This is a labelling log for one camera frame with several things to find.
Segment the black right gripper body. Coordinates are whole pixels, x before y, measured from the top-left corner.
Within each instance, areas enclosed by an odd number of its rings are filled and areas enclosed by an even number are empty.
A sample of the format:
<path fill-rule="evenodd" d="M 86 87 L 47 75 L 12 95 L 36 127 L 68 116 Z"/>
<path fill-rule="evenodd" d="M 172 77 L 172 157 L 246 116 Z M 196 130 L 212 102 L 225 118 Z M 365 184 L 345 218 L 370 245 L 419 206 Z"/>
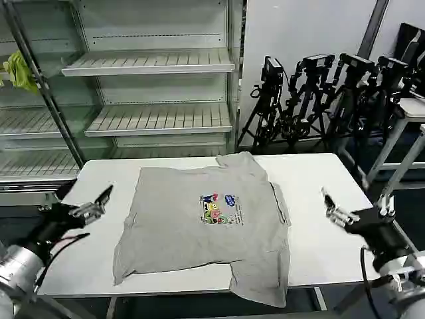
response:
<path fill-rule="evenodd" d="M 344 226 L 347 233 L 360 235 L 372 251 L 373 267 L 380 270 L 386 263 L 409 255 L 409 246 L 394 226 L 395 216 L 382 216 L 378 208 L 353 212 L 356 221 Z"/>

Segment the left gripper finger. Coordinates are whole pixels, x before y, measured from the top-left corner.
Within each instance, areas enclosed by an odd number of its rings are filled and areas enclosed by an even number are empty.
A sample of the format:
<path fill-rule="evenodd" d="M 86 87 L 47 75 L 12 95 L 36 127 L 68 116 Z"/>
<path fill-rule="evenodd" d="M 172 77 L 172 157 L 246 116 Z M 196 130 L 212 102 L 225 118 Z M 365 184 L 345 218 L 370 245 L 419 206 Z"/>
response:
<path fill-rule="evenodd" d="M 97 221 L 106 212 L 106 204 L 110 200 L 113 185 L 107 187 L 92 203 L 85 203 L 82 206 L 74 208 L 70 211 L 72 220 L 76 223 L 77 228 L 85 228 L 85 226 Z"/>
<path fill-rule="evenodd" d="M 67 181 L 62 184 L 58 189 L 53 192 L 46 193 L 44 196 L 44 201 L 38 205 L 38 210 L 42 213 L 47 212 L 53 208 L 57 203 L 61 203 L 62 200 L 67 196 L 70 190 L 74 187 L 77 179 Z"/>

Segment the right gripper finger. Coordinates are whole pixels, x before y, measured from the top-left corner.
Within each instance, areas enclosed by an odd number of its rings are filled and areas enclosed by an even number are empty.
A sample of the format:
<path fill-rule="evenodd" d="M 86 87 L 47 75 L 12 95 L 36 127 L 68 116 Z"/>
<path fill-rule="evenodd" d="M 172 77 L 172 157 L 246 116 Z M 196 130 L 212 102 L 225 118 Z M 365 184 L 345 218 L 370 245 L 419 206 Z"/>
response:
<path fill-rule="evenodd" d="M 321 188 L 321 194 L 325 205 L 325 215 L 332 223 L 340 227 L 353 224 L 352 216 L 334 202 L 324 187 Z"/>
<path fill-rule="evenodd" d="M 382 217 L 394 217 L 394 196 L 393 195 L 381 195 L 378 200 L 379 215 Z"/>

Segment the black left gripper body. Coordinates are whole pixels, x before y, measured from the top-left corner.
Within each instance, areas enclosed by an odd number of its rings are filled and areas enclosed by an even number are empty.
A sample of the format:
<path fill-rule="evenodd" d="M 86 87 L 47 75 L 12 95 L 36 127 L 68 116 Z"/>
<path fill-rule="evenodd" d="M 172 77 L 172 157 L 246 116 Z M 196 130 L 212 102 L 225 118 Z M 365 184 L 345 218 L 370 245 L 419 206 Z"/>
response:
<path fill-rule="evenodd" d="M 77 206 L 55 203 L 51 210 L 44 214 L 41 223 L 30 232 L 28 250 L 36 254 L 43 263 L 48 262 L 50 251 L 69 230 L 85 227 L 83 217 L 71 214 L 76 208 Z"/>

